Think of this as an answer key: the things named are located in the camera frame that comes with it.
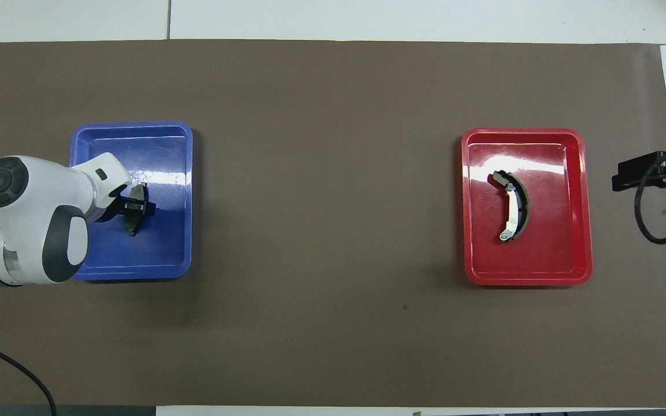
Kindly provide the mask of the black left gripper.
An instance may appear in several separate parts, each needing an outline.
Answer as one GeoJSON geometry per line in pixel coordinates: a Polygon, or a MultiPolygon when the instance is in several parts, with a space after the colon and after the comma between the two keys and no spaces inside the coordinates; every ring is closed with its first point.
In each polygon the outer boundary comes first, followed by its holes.
{"type": "Polygon", "coordinates": [[[104,223],[111,221],[116,216],[129,217],[154,217],[156,215],[156,204],[153,202],[145,202],[140,198],[133,198],[127,196],[118,196],[98,217],[96,223],[104,223]]]}

